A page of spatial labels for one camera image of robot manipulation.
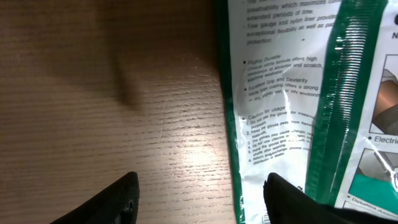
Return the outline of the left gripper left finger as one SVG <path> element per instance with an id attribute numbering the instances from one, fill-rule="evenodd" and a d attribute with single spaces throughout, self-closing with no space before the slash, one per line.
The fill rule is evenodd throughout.
<path id="1" fill-rule="evenodd" d="M 138 176 L 128 172 L 52 224 L 136 224 L 138 208 Z"/>

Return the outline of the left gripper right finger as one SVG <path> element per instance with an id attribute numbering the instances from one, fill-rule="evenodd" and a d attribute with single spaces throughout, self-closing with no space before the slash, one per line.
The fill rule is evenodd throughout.
<path id="1" fill-rule="evenodd" d="M 368 213 L 317 203 L 274 172 L 264 182 L 263 196 L 271 224 L 397 224 Z"/>

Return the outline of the white green snack packet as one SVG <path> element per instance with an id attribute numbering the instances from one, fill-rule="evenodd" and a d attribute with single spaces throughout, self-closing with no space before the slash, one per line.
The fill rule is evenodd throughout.
<path id="1" fill-rule="evenodd" d="M 218 1 L 238 223 L 270 223 L 272 172 L 397 221 L 397 1 Z"/>

